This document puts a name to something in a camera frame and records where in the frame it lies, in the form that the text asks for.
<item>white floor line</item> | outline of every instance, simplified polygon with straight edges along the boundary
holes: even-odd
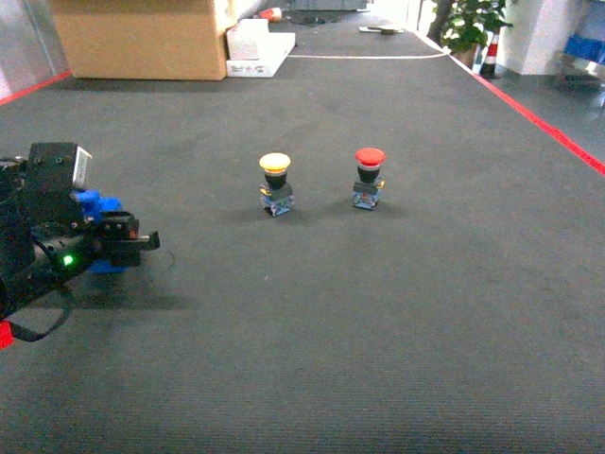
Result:
[[[382,57],[357,57],[351,55],[288,55],[289,59],[316,59],[316,60],[426,60],[445,57],[447,54],[435,55],[394,55]]]

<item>red object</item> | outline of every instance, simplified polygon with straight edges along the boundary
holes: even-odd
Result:
[[[7,321],[0,322],[0,349],[7,348],[15,342],[10,330],[10,323]]]
[[[65,79],[66,77],[71,76],[71,74],[72,74],[71,71],[66,71],[63,74],[59,74],[58,76],[55,76],[52,79],[45,80],[44,82],[38,83],[38,84],[34,85],[33,87],[26,88],[20,92],[15,93],[14,95],[0,98],[0,106],[2,106],[3,104],[8,104],[16,99],[19,99],[20,97],[29,95],[30,93],[33,93],[36,90],[40,90],[41,88],[44,88],[45,86],[50,85],[51,83],[55,83],[61,79]]]
[[[387,155],[378,148],[362,148],[355,154],[355,159],[363,166],[380,166],[387,159]]]
[[[536,127],[540,128],[542,131],[550,135],[553,139],[559,142],[562,146],[567,148],[569,151],[578,156],[585,164],[592,167],[601,175],[605,175],[605,164],[601,163],[596,157],[591,155],[588,151],[583,149],[580,145],[575,143],[569,137],[567,137],[564,133],[562,133],[557,128],[550,126],[546,123],[542,118],[532,112],[530,109],[525,107],[523,104],[515,101],[512,97],[508,96],[499,88],[496,88],[495,85],[489,83],[487,80],[482,78],[479,75],[474,75],[475,79],[485,85],[488,90],[502,99],[504,102],[509,104],[515,111],[524,116],[527,120],[533,123]]]
[[[495,57],[498,55],[498,34],[493,35],[492,43],[488,47],[488,57]]]
[[[282,10],[279,8],[265,9],[259,13],[259,16],[269,22],[280,22],[282,20]]]

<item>cardboard box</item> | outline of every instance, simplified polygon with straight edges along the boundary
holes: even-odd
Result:
[[[49,0],[77,78],[221,80],[236,0]]]
[[[267,19],[243,19],[227,32],[229,60],[259,60],[270,54]]]
[[[272,78],[294,48],[294,33],[269,33],[270,50],[260,60],[228,60],[227,76],[230,78]]]

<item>blue bin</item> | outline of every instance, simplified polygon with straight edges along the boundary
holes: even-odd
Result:
[[[605,61],[605,43],[582,38],[580,35],[569,37],[564,52],[565,54],[597,63]]]

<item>traffic cone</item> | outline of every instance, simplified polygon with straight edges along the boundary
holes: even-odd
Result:
[[[498,53],[499,38],[500,34],[498,32],[493,34],[492,42],[490,43],[490,47],[488,47],[488,55],[485,58],[483,64],[481,65],[481,69],[479,70],[479,75],[484,79],[496,79],[495,56]]]

